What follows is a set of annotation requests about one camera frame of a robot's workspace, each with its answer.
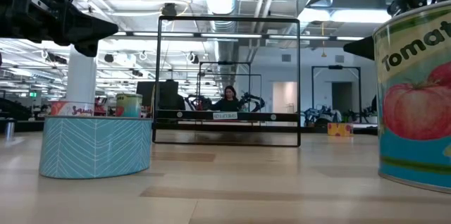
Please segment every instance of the yellow box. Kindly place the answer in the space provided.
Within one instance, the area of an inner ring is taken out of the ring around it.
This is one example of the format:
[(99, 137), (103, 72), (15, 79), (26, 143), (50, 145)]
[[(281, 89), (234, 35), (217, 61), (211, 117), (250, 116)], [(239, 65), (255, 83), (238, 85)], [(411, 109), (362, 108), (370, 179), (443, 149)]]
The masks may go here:
[(351, 123), (328, 123), (327, 134), (330, 136), (354, 136), (354, 126)]

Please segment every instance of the doorway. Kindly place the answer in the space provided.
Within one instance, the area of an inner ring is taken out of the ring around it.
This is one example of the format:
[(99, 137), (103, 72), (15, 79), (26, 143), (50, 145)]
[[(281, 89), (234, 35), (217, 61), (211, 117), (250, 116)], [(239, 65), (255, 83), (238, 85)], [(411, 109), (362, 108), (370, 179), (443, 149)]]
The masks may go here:
[(352, 110), (352, 82), (332, 83), (332, 109), (341, 113)]

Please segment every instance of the white label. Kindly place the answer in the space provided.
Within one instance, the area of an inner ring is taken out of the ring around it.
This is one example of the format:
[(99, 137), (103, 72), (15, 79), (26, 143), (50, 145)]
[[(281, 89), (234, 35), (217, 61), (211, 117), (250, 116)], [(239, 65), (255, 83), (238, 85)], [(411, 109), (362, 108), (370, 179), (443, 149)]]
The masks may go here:
[(220, 112), (213, 113), (214, 120), (232, 120), (238, 119), (238, 112)]

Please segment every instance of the black metal frame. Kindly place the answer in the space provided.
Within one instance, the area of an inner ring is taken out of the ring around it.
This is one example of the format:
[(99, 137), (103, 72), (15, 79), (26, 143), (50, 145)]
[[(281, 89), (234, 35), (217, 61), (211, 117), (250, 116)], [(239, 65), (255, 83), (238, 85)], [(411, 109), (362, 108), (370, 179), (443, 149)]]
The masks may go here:
[(356, 69), (359, 77), (359, 114), (362, 114), (362, 74), (361, 68), (359, 66), (312, 66), (311, 67), (311, 108), (315, 108), (315, 68), (326, 68), (329, 70), (343, 70), (343, 69)]
[[(155, 72), (155, 98), (154, 98), (154, 119), (152, 123), (152, 142), (155, 144), (203, 144), (200, 142), (158, 142), (156, 141), (156, 130), (157, 130), (157, 120), (159, 118), (159, 114), (165, 115), (164, 112), (167, 111), (161, 111), (158, 109), (159, 105), (159, 93), (160, 93), (160, 86), (159, 86), (159, 77), (160, 77), (160, 62), (161, 62), (161, 33), (162, 33), (162, 21), (163, 20), (194, 20), (194, 21), (236, 21), (236, 22), (256, 22), (256, 23), (289, 23), (289, 24), (296, 24), (297, 25), (297, 40), (300, 40), (300, 23), (298, 19), (286, 19), (286, 18), (245, 18), (245, 17), (217, 17), (217, 16), (165, 16), (162, 15), (159, 17), (159, 24), (158, 24), (158, 35), (157, 35), (157, 45), (156, 45), (156, 72)], [(236, 143), (225, 143), (225, 144), (217, 144), (217, 145), (228, 145), (228, 146), (258, 146), (258, 147), (299, 147), (301, 145), (301, 75), (300, 75), (300, 68), (301, 68), (301, 50), (300, 45), (297, 45), (297, 113), (296, 114), (274, 114), (276, 116), (290, 116), (293, 122), (297, 123), (296, 127), (296, 133), (297, 133), (297, 143), (296, 145), (268, 145), (268, 144), (236, 144)], [(173, 112), (170, 114), (170, 118), (177, 119), (177, 114), (180, 115), (180, 112), (182, 114), (187, 113), (187, 111), (168, 111)], [(260, 119), (266, 117), (271, 118), (272, 113), (254, 113), (254, 115), (251, 116), (257, 116), (255, 118)], [(238, 113), (239, 117), (246, 116), (244, 113)]]

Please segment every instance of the tomato can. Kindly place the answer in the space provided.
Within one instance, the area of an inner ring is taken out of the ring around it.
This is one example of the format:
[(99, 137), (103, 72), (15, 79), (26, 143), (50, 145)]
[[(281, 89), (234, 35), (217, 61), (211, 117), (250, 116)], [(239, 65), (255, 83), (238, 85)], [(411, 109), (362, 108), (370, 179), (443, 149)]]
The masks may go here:
[(141, 94), (117, 94), (116, 117), (140, 118), (141, 104)]
[(394, 17), (373, 38), (379, 174), (451, 193), (451, 3)]

